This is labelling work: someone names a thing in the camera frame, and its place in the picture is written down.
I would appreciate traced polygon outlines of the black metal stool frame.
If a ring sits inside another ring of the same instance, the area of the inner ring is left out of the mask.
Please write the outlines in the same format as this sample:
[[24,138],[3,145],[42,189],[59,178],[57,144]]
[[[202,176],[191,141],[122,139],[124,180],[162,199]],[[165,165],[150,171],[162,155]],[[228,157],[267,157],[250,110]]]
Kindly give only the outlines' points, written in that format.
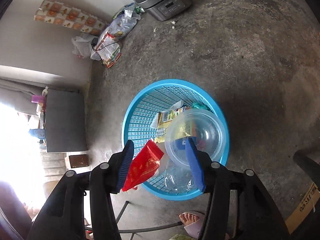
[[[112,197],[116,217],[126,200],[130,203],[118,222],[119,230],[144,229],[176,223],[180,221],[178,215],[183,212],[188,203],[187,201],[164,200],[151,194],[124,196],[124,198]],[[85,218],[92,223],[88,199],[85,200],[84,208]],[[182,226],[175,226],[152,232],[140,232],[135,234],[133,239],[170,239],[182,231]]]

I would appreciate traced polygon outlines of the white plastic bag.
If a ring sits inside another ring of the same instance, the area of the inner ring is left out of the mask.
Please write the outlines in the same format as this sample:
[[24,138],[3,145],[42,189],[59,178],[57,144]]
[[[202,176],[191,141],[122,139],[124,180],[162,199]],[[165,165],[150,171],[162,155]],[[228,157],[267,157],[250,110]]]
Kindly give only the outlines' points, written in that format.
[[89,59],[91,57],[92,47],[97,44],[97,41],[97,36],[81,33],[79,36],[71,39],[74,46],[72,53],[81,59]]

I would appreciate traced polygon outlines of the yellow green snack packet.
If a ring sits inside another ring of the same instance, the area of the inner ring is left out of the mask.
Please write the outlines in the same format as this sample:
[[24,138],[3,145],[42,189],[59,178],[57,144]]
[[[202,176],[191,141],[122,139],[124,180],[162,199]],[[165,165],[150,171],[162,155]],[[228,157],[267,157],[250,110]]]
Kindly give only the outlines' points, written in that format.
[[167,110],[166,112],[159,113],[157,118],[157,131],[156,131],[154,142],[156,144],[164,142],[167,129],[170,123],[172,122],[172,120],[176,116],[178,116],[180,113],[185,112],[189,109],[191,109],[191,107],[183,106],[181,108],[170,109],[170,110]]

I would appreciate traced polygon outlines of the cardboard box with print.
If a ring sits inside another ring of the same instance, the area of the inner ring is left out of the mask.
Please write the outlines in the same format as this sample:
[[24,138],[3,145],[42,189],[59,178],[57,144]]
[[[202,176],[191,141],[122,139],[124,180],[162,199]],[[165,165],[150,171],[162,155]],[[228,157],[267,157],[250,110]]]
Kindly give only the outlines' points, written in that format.
[[285,224],[290,234],[292,234],[306,219],[308,214],[316,211],[316,204],[319,201],[319,190],[314,182],[296,207],[295,211],[287,218]]

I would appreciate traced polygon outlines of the patterned rolled mat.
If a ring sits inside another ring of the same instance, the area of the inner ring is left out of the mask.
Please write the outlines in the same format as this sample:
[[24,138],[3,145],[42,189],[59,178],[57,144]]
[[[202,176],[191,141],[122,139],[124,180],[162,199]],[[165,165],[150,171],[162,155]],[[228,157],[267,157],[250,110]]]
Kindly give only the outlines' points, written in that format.
[[99,36],[108,23],[65,3],[44,0],[34,15],[34,21],[44,22]]

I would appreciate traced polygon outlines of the small brown wooden block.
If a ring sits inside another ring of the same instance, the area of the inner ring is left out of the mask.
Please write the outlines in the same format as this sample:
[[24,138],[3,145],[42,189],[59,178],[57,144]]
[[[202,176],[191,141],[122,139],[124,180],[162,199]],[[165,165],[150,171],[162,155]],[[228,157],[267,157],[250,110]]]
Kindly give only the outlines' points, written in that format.
[[71,168],[89,167],[89,157],[86,154],[70,155],[68,158]]

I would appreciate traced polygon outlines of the beige curtain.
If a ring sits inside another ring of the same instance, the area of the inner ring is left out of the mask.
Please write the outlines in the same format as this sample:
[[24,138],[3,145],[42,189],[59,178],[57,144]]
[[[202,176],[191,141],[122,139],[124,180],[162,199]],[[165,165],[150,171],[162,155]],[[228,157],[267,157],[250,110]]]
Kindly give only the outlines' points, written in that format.
[[1,79],[1,103],[27,115],[37,115],[36,104],[32,103],[33,95],[41,95],[44,88]]

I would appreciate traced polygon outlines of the foot in pink slipper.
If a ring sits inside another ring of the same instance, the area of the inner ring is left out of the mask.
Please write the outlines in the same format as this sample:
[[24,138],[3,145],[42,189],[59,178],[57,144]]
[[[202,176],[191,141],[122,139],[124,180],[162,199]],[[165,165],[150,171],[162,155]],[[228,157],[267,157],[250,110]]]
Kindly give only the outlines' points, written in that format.
[[190,237],[198,239],[204,222],[205,215],[201,212],[190,211],[179,215],[185,231]]

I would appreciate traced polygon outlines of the clear plastic bowl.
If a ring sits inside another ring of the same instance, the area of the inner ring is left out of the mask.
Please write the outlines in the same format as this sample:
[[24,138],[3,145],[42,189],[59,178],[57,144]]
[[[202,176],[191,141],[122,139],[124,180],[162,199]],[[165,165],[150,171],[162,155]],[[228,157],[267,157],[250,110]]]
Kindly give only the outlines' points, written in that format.
[[198,150],[208,153],[212,161],[225,162],[228,156],[227,129],[216,114],[192,108],[176,116],[169,124],[164,137],[165,150],[171,161],[189,170],[186,142],[191,138]]

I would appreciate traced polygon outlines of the grey bedside cabinet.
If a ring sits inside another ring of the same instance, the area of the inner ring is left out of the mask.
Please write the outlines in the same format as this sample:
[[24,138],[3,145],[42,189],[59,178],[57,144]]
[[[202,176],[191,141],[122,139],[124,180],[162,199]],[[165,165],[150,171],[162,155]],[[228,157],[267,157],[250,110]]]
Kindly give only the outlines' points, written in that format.
[[86,151],[83,95],[75,92],[48,90],[44,129],[48,153]]

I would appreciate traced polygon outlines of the trash pile by wall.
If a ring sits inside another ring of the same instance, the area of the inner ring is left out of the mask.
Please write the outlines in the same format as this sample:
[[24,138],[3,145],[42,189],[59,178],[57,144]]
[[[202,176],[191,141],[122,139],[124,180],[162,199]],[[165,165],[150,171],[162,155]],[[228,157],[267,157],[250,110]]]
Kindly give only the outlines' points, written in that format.
[[144,12],[137,3],[122,7],[100,36],[92,40],[90,58],[111,68],[121,56],[121,41],[134,29]]

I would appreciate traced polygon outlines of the red foil wrapper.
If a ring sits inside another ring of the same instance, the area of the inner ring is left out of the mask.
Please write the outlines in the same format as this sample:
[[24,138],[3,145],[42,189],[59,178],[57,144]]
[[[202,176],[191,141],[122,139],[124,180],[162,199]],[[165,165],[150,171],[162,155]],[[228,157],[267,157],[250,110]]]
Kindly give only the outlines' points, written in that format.
[[164,153],[150,139],[133,159],[122,191],[128,191],[150,179],[160,167]]

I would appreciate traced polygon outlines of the purple cup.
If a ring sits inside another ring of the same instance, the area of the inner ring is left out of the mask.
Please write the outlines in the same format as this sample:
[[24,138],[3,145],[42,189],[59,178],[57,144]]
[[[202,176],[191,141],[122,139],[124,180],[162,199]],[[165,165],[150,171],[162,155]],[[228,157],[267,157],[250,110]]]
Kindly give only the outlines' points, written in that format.
[[42,96],[42,95],[33,95],[31,97],[31,102],[32,103],[38,103],[38,104],[44,104],[46,103],[46,96]]

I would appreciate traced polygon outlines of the blue plastic trash basket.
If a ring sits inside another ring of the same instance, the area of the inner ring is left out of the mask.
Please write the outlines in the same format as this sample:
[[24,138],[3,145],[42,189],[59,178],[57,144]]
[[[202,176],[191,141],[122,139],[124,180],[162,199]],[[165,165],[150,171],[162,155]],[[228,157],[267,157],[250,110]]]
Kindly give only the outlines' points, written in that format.
[[[122,140],[134,143],[133,158],[148,140],[154,141],[157,118],[161,112],[188,106],[205,109],[217,115],[228,132],[225,117],[217,103],[201,88],[182,80],[158,81],[144,88],[131,102],[124,117]],[[156,144],[164,153],[156,173],[144,186],[157,197],[167,200],[189,200],[202,192],[196,187],[191,170],[175,165],[168,156],[164,142]]]

